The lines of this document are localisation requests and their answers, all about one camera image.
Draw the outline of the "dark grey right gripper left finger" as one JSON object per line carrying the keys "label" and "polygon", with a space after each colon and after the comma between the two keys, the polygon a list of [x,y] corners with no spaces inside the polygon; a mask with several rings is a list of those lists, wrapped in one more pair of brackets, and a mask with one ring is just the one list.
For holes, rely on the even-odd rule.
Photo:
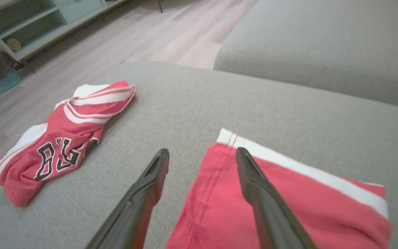
{"label": "dark grey right gripper left finger", "polygon": [[153,208],[161,199],[170,153],[160,149],[132,184],[87,249],[142,249]]}

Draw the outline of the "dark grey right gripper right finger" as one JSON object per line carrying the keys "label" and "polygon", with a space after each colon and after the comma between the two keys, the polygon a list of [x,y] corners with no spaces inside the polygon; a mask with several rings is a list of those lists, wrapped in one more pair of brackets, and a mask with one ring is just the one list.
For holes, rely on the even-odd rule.
{"label": "dark grey right gripper right finger", "polygon": [[246,148],[237,148],[244,199],[252,206],[261,249],[316,249],[308,232]]}

